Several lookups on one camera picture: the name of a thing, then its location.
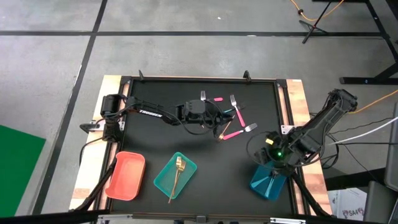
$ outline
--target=red plastic bin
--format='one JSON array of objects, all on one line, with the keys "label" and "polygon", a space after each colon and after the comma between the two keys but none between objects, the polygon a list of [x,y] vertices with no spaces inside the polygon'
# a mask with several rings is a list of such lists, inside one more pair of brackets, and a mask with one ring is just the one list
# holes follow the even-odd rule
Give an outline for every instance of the red plastic bin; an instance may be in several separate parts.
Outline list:
[{"label": "red plastic bin", "polygon": [[105,193],[110,198],[132,200],[138,195],[145,170],[145,158],[133,152],[119,152],[111,183]]}]

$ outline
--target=teal plastic bin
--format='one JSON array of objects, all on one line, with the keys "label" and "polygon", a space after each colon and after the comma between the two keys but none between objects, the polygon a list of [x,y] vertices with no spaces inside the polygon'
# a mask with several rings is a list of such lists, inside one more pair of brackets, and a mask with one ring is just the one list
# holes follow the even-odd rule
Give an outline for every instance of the teal plastic bin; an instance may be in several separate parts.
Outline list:
[{"label": "teal plastic bin", "polygon": [[175,173],[177,171],[177,167],[175,166],[177,156],[181,156],[182,160],[187,163],[185,164],[184,171],[178,178],[172,199],[177,198],[181,190],[185,187],[185,184],[187,184],[197,169],[197,165],[194,162],[185,157],[181,152],[176,152],[154,180],[155,186],[166,194],[167,197],[170,197],[174,186]]}]

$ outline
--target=fork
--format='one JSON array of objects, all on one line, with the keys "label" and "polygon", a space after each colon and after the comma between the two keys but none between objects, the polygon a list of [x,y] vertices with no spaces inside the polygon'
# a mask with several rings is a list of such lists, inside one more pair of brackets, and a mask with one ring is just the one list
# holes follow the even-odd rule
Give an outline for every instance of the fork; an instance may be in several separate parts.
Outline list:
[{"label": "fork", "polygon": [[232,137],[234,137],[234,136],[237,136],[237,135],[239,135],[239,134],[241,134],[241,133],[243,133],[243,132],[249,132],[249,131],[253,130],[253,129],[256,128],[256,127],[257,127],[257,124],[256,124],[256,123],[250,124],[249,126],[245,127],[244,129],[242,129],[242,130],[240,130],[240,131],[236,131],[236,132],[234,132],[234,133],[227,134],[226,136],[224,136],[223,140],[230,139],[230,138],[232,138]]},{"label": "fork", "polygon": [[177,186],[178,178],[180,177],[180,174],[182,172],[184,172],[186,163],[187,162],[182,160],[181,164],[177,167],[177,173],[176,173],[175,180],[174,180],[173,190],[172,190],[172,193],[170,194],[169,203],[172,201],[172,197],[174,196],[174,192],[175,192],[175,187]]},{"label": "fork", "polygon": [[241,113],[239,112],[238,107],[236,106],[235,96],[232,94],[232,95],[229,96],[229,97],[231,98],[231,104],[232,104],[232,106],[235,107],[236,114],[238,115],[239,122],[241,123],[241,126],[242,126],[242,127],[245,127],[245,123],[244,123],[244,121],[243,121],[242,115],[241,115]]}]

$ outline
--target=black metal frame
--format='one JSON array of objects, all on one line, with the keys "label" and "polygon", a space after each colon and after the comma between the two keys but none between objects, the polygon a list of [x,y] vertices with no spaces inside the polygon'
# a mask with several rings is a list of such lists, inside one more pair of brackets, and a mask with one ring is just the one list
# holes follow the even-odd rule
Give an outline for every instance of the black metal frame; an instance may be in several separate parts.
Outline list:
[{"label": "black metal frame", "polygon": [[[338,2],[340,0],[313,0],[317,2]],[[398,79],[389,78],[396,71],[398,71],[398,55],[389,40],[389,36],[386,34],[383,26],[381,25],[376,12],[374,11],[369,0],[345,0],[345,2],[360,2],[366,3],[369,11],[371,12],[377,27],[380,32],[327,32],[324,33],[313,32],[311,33],[312,37],[318,36],[328,36],[328,37],[382,37],[388,44],[396,62],[391,67],[380,73],[378,76],[374,78],[356,78],[356,77],[341,77],[340,82],[342,84],[398,84]],[[81,62],[81,69],[79,70],[75,86],[72,90],[72,95],[68,102],[67,108],[65,110],[65,115],[60,124],[60,130],[57,135],[57,138],[54,141],[53,153],[51,154],[49,166],[44,175],[44,180],[39,190],[39,194],[37,196],[37,200],[34,205],[33,214],[40,214],[45,202],[45,198],[49,191],[50,183],[52,177],[55,172],[55,166],[57,165],[58,158],[60,156],[60,151],[63,146],[63,142],[65,140],[65,136],[67,133],[67,128],[70,124],[70,120],[72,118],[73,109],[75,107],[75,103],[77,100],[77,96],[79,94],[81,84],[83,82],[83,78],[85,76],[85,71],[88,65],[88,61],[90,59],[91,51],[93,50],[93,46],[97,36],[257,36],[257,37],[305,37],[308,35],[307,32],[234,32],[234,31],[175,31],[175,32],[167,32],[167,31],[125,31],[125,32],[108,32],[108,31],[99,31],[100,24],[103,18],[103,14],[106,9],[106,5],[108,0],[102,0],[101,6],[98,11],[98,15],[91,31],[60,31],[60,30],[49,30],[49,31],[41,31],[41,30],[0,30],[0,36],[7,35],[16,35],[16,36],[88,36],[90,37],[88,41],[87,48],[85,50],[85,54],[83,56],[83,60]]]},{"label": "black metal frame", "polygon": [[[340,2],[340,0],[312,0],[313,2],[329,2],[328,6],[330,5],[331,2]],[[383,25],[381,24],[379,16],[376,14],[370,0],[350,0],[345,2],[353,2],[353,3],[365,3],[366,6],[369,9],[369,12],[371,13],[373,17],[373,21],[376,23],[377,28],[379,29],[380,36],[384,39],[386,44],[388,45],[391,54],[394,58],[395,63],[392,64],[390,67],[382,71],[380,74],[376,75],[375,77],[340,77],[339,81],[341,84],[363,84],[363,85],[398,85],[398,78],[390,78],[394,74],[398,73],[398,53],[395,50],[391,40],[390,36],[387,34],[386,30],[384,29]]]},{"label": "black metal frame", "polygon": [[[269,84],[273,84],[274,86],[274,90],[275,90],[275,101],[277,102],[277,110],[278,110],[278,114],[279,114],[279,126],[281,126],[282,124],[284,124],[284,120],[283,120],[283,115],[282,115],[282,107],[280,105],[280,98],[279,98],[279,85],[282,87],[283,92],[284,92],[284,100],[286,103],[286,108],[287,108],[287,114],[288,114],[288,120],[289,120],[289,124],[293,125],[293,115],[292,115],[292,110],[290,107],[290,100],[289,100],[289,92],[287,91],[287,84],[286,84],[286,80],[256,80],[256,79],[252,79],[249,75],[248,71],[245,71],[243,78],[179,78],[179,77],[144,77],[142,75],[142,72],[139,71],[140,76],[138,77],[122,77],[122,81],[121,81],[121,86],[119,87],[119,93],[121,94],[123,92],[123,87],[126,84],[126,81],[123,80],[128,80],[129,81],[129,91],[128,91],[128,95],[130,96],[132,94],[132,87],[134,85],[134,82],[150,82],[150,81],[156,81],[156,82],[207,82],[207,83],[245,83],[245,84],[251,84],[251,83],[269,83]],[[127,116],[124,116],[123,118],[125,120],[125,122],[127,122]],[[117,152],[119,152],[121,150],[121,146],[123,145],[124,142],[124,137],[125,135],[123,134],[123,138],[122,141],[117,143],[118,147],[117,147]],[[108,165],[109,164],[109,160],[111,159],[109,157],[109,153],[110,153],[110,147],[111,145],[108,143],[107,145],[107,150],[106,153],[108,155],[105,155],[104,157],[104,162],[103,162],[103,167],[102,167],[102,171],[101,171],[101,176],[100,178],[103,177],[104,172],[106,171],[106,169],[104,168],[104,164]],[[302,181],[304,182],[304,176],[303,176],[303,171],[302,168],[300,167],[298,170],[298,173],[300,175],[300,178],[302,179]],[[299,210],[297,208],[297,199],[295,196],[295,189],[294,189],[294,182],[293,179],[291,177],[288,178],[288,185],[289,185],[289,193],[290,193],[290,201],[291,201],[291,207],[292,207],[292,211],[293,214],[296,215],[298,214]],[[95,209],[99,209],[99,203],[97,203],[95,201]],[[112,213],[111,211],[111,204],[112,204],[112,199],[111,198],[107,198],[106,199],[106,207],[105,209],[109,210],[110,213]],[[304,212],[306,215],[311,215],[310,213],[310,206],[308,204],[308,202],[303,198],[303,206],[304,206]],[[134,214],[134,216],[138,216],[139,218],[150,218],[150,219],[173,219],[173,220],[196,220],[197,215],[181,215],[181,214]],[[269,220],[268,216],[264,216],[264,217],[232,217],[232,216],[228,216],[228,217],[223,217],[223,218],[216,218],[219,217],[218,215],[207,215],[205,216],[207,220],[209,219],[214,219],[214,220],[221,220],[221,219],[233,219],[233,220],[237,220],[240,218],[243,218],[243,220],[257,220],[257,221],[267,221]]]}]

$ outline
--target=concrete floor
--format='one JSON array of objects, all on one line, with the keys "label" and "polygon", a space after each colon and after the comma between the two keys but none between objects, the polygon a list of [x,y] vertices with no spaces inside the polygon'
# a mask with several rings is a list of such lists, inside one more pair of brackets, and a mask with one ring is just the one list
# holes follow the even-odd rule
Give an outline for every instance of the concrete floor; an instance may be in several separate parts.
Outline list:
[{"label": "concrete floor", "polygon": [[[325,7],[310,0],[297,2],[308,17],[318,16]],[[398,22],[386,2],[371,2],[387,33],[398,39]],[[0,0],[0,30],[92,30],[100,4],[100,0]],[[304,31],[298,20],[289,0],[109,0],[99,29]],[[331,32],[377,31],[364,4],[343,4],[318,26]],[[88,38],[0,36],[0,124],[47,140],[18,215],[32,210]],[[249,70],[253,78],[302,79],[311,112],[321,108],[334,88],[357,95],[359,107],[396,89],[338,82],[341,76],[372,77],[390,66],[394,60],[382,39],[311,38],[305,45],[301,41],[301,37],[97,37],[43,212],[68,210],[78,154],[86,141],[78,126],[92,117],[103,75],[137,75],[141,69],[145,75],[241,77]],[[389,117],[396,100],[395,96],[360,114],[348,115],[333,130]],[[336,137],[343,139],[371,127]],[[385,128],[366,141],[388,139],[389,128]],[[368,169],[386,163],[386,146],[349,148]],[[327,147],[325,155],[333,152],[333,147]],[[363,171],[344,149],[340,153],[336,169],[346,174]]]}]

